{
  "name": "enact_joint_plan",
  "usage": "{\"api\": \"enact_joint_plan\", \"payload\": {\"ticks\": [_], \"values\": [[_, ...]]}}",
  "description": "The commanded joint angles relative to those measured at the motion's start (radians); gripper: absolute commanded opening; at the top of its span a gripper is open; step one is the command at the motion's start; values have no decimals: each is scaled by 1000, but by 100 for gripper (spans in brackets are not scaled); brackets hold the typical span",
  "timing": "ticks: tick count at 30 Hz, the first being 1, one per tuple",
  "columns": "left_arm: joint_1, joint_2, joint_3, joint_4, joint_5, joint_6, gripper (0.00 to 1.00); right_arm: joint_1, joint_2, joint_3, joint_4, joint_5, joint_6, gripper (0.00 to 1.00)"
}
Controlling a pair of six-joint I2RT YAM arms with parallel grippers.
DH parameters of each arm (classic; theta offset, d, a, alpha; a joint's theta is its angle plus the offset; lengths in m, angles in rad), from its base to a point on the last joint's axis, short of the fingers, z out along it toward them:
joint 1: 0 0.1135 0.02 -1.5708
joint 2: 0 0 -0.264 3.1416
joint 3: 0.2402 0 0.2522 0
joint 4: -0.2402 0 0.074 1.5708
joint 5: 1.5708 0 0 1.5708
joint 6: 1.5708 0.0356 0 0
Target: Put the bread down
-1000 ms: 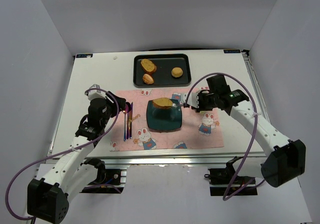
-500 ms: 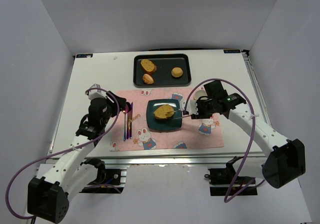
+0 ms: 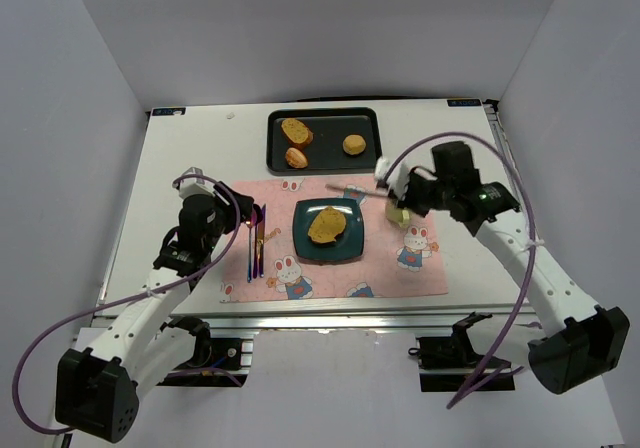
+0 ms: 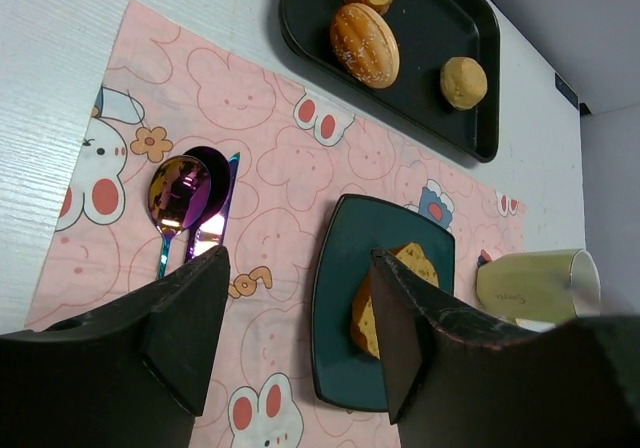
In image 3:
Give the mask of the bread slice top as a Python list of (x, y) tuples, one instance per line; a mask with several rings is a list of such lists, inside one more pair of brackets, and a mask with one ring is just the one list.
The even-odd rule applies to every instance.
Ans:
[(337, 240), (346, 229), (346, 216), (340, 210), (328, 206), (319, 211), (312, 221), (307, 235), (315, 244), (328, 244)]

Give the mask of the metal food tongs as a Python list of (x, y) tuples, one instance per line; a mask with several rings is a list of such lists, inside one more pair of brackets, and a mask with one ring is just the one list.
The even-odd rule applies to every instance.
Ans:
[(358, 189), (355, 187), (347, 187), (347, 186), (342, 186), (342, 185), (337, 185), (337, 184), (333, 184), (333, 183), (326, 183), (325, 184), (325, 188), (327, 190), (331, 190), (331, 191), (336, 191), (336, 192), (351, 192), (351, 193), (358, 193), (361, 194), (365, 197), (372, 197), (372, 198), (390, 198), (390, 194), (388, 192), (380, 192), (380, 191), (368, 191), (368, 190), (364, 190), (364, 189)]

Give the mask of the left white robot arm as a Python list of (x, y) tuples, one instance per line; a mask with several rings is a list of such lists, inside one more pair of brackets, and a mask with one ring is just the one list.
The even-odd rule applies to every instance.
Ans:
[(111, 443), (131, 429), (146, 394), (173, 369), (203, 361), (206, 323), (170, 320), (195, 289), (219, 239), (251, 219), (256, 204), (227, 186), (184, 196), (177, 226), (165, 235), (142, 286), (111, 325), (84, 350), (58, 363), (55, 419)]

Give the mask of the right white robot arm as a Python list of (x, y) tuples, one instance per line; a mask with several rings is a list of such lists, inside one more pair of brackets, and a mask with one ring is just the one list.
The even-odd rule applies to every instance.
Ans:
[(469, 146), (461, 141), (433, 148), (435, 172), (426, 179), (396, 160), (388, 170), (389, 194), (420, 216), (446, 211), (464, 224), (520, 284), (518, 299), (535, 310), (545, 335), (537, 338), (508, 320), (499, 331), (486, 315), (472, 314), (453, 327), (453, 339), (476, 368), (499, 359), (533, 372), (550, 392), (562, 394), (614, 369), (630, 322), (614, 307), (602, 308), (582, 291), (535, 237), (533, 216), (498, 183), (484, 184)]

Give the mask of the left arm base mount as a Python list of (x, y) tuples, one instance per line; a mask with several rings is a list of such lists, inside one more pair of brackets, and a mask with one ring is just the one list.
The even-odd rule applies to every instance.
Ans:
[(210, 325), (192, 316), (172, 318), (160, 332), (177, 329), (194, 341), (192, 356), (181, 362), (158, 386), (170, 387), (242, 387), (247, 379), (240, 374), (242, 345), (238, 337), (214, 337)]

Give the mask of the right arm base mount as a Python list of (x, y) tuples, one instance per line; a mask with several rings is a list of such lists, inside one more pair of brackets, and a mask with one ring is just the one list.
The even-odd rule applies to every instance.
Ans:
[[(452, 393), (458, 391), (472, 374), (482, 356), (468, 354), (451, 333), (447, 336), (422, 336), (408, 349), (408, 356), (417, 362), (422, 393)], [(514, 377), (518, 369), (511, 363), (493, 357), (477, 382), (498, 374), (483, 384), (480, 391), (506, 392), (515, 390)]]

